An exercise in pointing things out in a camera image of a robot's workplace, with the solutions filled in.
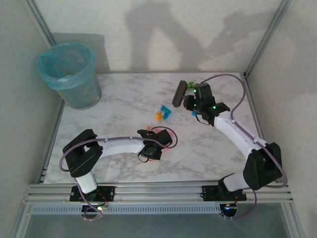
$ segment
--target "trash bin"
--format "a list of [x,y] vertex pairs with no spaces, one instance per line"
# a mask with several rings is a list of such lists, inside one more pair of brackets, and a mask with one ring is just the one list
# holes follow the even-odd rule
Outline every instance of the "trash bin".
[[95,53],[82,43],[52,46],[37,60],[41,78],[75,109],[95,105],[101,97]]

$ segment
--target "marble tabletop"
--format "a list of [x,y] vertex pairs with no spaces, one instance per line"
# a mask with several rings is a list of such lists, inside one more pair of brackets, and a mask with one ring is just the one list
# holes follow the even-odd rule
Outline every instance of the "marble tabletop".
[[[59,170],[58,162],[63,147],[88,128],[97,135],[118,136],[135,134],[148,125],[164,125],[179,137],[179,144],[164,151],[160,161],[144,164],[129,153],[101,157],[93,168],[97,182],[218,180],[243,170],[242,153],[222,132],[200,124],[183,106],[171,104],[180,80],[201,82],[213,75],[216,73],[98,75],[103,95],[95,106],[82,111],[65,106],[44,183],[74,183],[69,173]],[[209,84],[216,101],[230,108],[242,96],[242,87],[234,78],[222,76]],[[172,112],[168,119],[157,121],[155,115],[162,105]],[[247,98],[235,117],[257,134]]]

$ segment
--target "white wall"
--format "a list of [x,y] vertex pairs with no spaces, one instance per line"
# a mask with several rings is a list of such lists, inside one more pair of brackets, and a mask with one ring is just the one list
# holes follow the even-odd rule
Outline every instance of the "white wall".
[[36,73],[48,45],[21,0],[0,3],[0,237],[8,237],[28,183],[42,168],[60,102]]
[[280,0],[37,0],[58,43],[81,41],[97,70],[244,71]]
[[317,237],[317,1],[293,0],[254,73],[251,92],[307,237]]

